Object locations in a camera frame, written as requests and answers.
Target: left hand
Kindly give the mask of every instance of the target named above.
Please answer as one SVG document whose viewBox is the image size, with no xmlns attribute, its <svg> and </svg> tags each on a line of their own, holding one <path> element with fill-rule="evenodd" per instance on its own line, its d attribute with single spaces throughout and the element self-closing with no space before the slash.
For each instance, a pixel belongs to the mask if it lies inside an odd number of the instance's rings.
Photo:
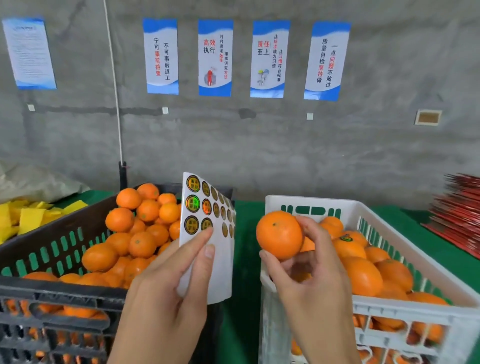
<svg viewBox="0 0 480 364">
<path fill-rule="evenodd" d="M 207 318 L 207 292 L 215 246 L 213 228 L 179 248 L 178 240 L 136 277 L 125 299 L 108 364 L 187 364 Z M 181 276 L 193 263 L 185 298 Z"/>
</svg>

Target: round sticker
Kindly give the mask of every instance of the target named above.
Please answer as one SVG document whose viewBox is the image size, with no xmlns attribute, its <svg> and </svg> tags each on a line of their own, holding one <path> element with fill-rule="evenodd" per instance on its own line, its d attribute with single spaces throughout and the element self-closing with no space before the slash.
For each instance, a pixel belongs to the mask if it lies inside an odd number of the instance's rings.
<svg viewBox="0 0 480 364">
<path fill-rule="evenodd" d="M 187 187 L 193 192 L 200 191 L 200 181 L 198 180 L 198 177 L 192 174 L 189 178 L 187 178 Z"/>
<path fill-rule="evenodd" d="M 210 196 L 210 187 L 208 186 L 208 183 L 203 181 L 202 182 L 202 191 L 204 192 L 205 196 Z"/>
<path fill-rule="evenodd" d="M 213 186 L 212 186 L 212 188 L 211 188 L 210 190 L 212 191 L 212 197 L 213 197 L 213 199 L 214 199 L 215 201 L 218 200 L 218 195 L 216 194 L 216 189 L 213 188 Z"/>
<path fill-rule="evenodd" d="M 183 225 L 187 233 L 190 235 L 193 235 L 198 231 L 198 219 L 195 216 L 188 216 Z"/>
<path fill-rule="evenodd" d="M 194 194 L 191 194 L 185 199 L 185 206 L 190 212 L 197 212 L 200 208 L 200 200 Z"/>
<path fill-rule="evenodd" d="M 210 201 L 208 200 L 208 198 L 206 198 L 205 200 L 203 200 L 202 202 L 202 210 L 204 211 L 204 214 L 205 215 L 210 215 L 212 213 L 212 204 L 210 203 Z"/>
<path fill-rule="evenodd" d="M 213 214 L 215 215 L 216 218 L 220 216 L 220 208 L 218 207 L 218 204 L 216 202 L 213 202 Z"/>
<path fill-rule="evenodd" d="M 343 240 L 343 241 L 345 241 L 345 242 L 352 242 L 352 241 L 353 241 L 353 239 L 350 238 L 350 235 L 348 235 L 348 234 L 345 234 L 345 235 L 343 235 L 343 236 L 340 236 L 340 240 Z"/>
<path fill-rule="evenodd" d="M 227 224 L 226 224 L 226 223 L 223 223 L 223 224 L 222 224 L 222 233 L 223 233 L 223 236 L 225 236 L 225 237 L 228 236 L 228 228 L 227 228 Z"/>
<path fill-rule="evenodd" d="M 213 226 L 212 221 L 209 218 L 204 218 L 202 220 L 202 224 L 201 224 L 202 230 L 205 230 L 206 228 L 209 228 L 210 226 Z"/>
</svg>

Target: white plastic crate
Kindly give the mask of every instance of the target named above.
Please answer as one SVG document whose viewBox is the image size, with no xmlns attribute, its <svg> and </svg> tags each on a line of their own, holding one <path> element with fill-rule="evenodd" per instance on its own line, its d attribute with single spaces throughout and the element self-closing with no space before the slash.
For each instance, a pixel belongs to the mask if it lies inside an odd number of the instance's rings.
<svg viewBox="0 0 480 364">
<path fill-rule="evenodd" d="M 440 306 L 354 295 L 353 312 L 367 317 L 363 328 L 355 328 L 357 347 L 384 348 L 382 360 L 378 364 L 385 363 L 390 349 L 405 357 L 419 359 L 417 363 L 422 363 L 421 355 L 424 355 L 430 364 L 463 364 L 467 361 L 480 333 L 480 295 L 472 288 L 405 239 L 361 202 L 267 196 L 265 213 L 278 210 L 293 215 L 309 216 L 317 222 L 325 216 L 340 218 L 345 230 L 360 231 L 372 245 L 383 248 L 393 259 L 406 265 L 414 276 L 414 291 L 433 293 L 454 305 Z M 303 356 L 294 356 L 290 353 L 291 332 L 287 318 L 264 264 L 261 267 L 260 280 L 262 322 L 259 364 L 307 363 Z M 393 333 L 370 329 L 369 322 L 372 316 L 403 320 L 407 328 Z M 418 344 L 407 344 L 407 335 L 415 321 L 443 325 L 442 342 L 434 346 L 425 345 L 428 335 L 426 330 Z"/>
</svg>

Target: poster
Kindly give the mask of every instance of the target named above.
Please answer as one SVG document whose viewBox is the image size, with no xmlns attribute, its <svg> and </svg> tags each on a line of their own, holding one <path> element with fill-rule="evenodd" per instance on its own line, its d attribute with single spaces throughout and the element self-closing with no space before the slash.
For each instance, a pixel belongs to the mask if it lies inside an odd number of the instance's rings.
<svg viewBox="0 0 480 364">
<path fill-rule="evenodd" d="M 283 98 L 290 21 L 253 22 L 250 97 Z"/>
<path fill-rule="evenodd" d="M 233 20 L 198 21 L 198 94 L 232 94 Z"/>
<path fill-rule="evenodd" d="M 183 174 L 180 216 L 180 246 L 202 230 L 213 226 L 209 244 L 215 245 L 207 303 L 218 303 L 232 296 L 233 253 L 235 250 L 235 207 L 214 186 L 196 174 Z M 184 297 L 192 267 L 181 277 L 177 291 Z"/>
<path fill-rule="evenodd" d="M 21 90 L 55 90 L 45 22 L 38 18 L 3 19 L 13 76 Z"/>
<path fill-rule="evenodd" d="M 179 94 L 176 19 L 144 19 L 145 71 L 149 94 Z"/>
<path fill-rule="evenodd" d="M 304 99 L 338 100 L 349 33 L 348 23 L 316 22 L 313 25 Z"/>
</svg>

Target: concrete wall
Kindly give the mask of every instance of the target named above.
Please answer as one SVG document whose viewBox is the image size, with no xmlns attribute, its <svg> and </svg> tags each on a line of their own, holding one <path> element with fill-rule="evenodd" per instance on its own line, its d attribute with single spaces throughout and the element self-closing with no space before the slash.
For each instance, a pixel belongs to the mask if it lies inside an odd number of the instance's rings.
<svg viewBox="0 0 480 364">
<path fill-rule="evenodd" d="M 479 1 L 115 0 L 108 6 L 131 184 L 177 182 L 183 171 L 194 171 L 233 185 L 244 199 L 300 194 L 426 207 L 442 190 L 444 173 L 480 174 Z M 92 188 L 118 188 L 102 2 L 4 0 L 0 15 L 45 18 L 58 86 L 18 91 L 0 36 L 0 157 L 48 165 Z M 145 16 L 178 19 L 180 96 L 146 93 Z M 231 98 L 198 96 L 198 18 L 235 21 Z M 284 99 L 249 97 L 257 19 L 291 20 Z M 303 100 L 315 20 L 353 23 L 336 103 Z M 29 112 L 27 102 L 37 111 Z M 441 126 L 414 126 L 418 108 L 442 109 Z M 313 121 L 305 120 L 307 112 Z"/>
</svg>

